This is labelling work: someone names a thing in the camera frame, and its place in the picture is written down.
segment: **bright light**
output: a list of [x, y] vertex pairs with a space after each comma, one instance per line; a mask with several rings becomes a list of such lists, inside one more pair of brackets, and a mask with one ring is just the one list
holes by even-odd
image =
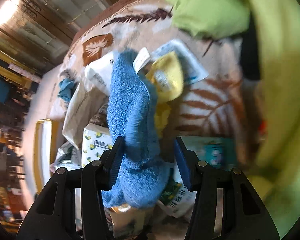
[[0, 25], [6, 23], [18, 9], [19, 0], [8, 0], [0, 8]]

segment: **blue fur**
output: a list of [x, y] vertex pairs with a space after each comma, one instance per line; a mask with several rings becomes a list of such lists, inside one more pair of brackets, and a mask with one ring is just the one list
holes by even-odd
[[125, 153], [116, 184], [103, 191], [106, 207], [128, 203], [135, 208], [154, 206], [164, 190], [169, 168], [159, 157], [154, 126], [157, 94], [132, 63], [137, 53], [122, 52], [114, 62], [111, 76], [108, 123], [112, 141], [125, 137]]

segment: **metal screw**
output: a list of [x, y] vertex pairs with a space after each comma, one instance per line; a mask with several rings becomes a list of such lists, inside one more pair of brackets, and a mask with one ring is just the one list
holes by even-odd
[[95, 161], [92, 162], [92, 165], [93, 166], [99, 166], [99, 165], [101, 165], [101, 161], [100, 160], [95, 160]]
[[234, 168], [234, 169], [233, 169], [233, 173], [234, 173], [234, 174], [237, 174], [237, 175], [240, 175], [240, 174], [241, 174], [241, 170], [238, 169], [238, 168]]
[[198, 165], [200, 167], [205, 167], [205, 166], [207, 166], [207, 162], [205, 162], [205, 161], [198, 161]]
[[61, 167], [60, 169], [57, 170], [58, 174], [64, 174], [66, 172], [66, 168]]

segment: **light green cloth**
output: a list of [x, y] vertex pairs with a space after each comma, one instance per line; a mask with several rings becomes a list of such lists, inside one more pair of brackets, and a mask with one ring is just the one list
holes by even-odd
[[268, 126], [267, 141], [249, 179], [264, 196], [282, 238], [300, 216], [300, 6], [296, 0], [249, 3], [256, 22]]
[[166, 0], [173, 4], [172, 24], [197, 38], [220, 39], [249, 26], [245, 0]]

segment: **yellow and white box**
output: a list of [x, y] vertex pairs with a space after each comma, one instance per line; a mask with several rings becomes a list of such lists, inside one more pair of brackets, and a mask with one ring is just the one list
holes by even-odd
[[104, 151], [112, 148], [109, 128], [89, 123], [83, 130], [82, 167], [99, 160]]

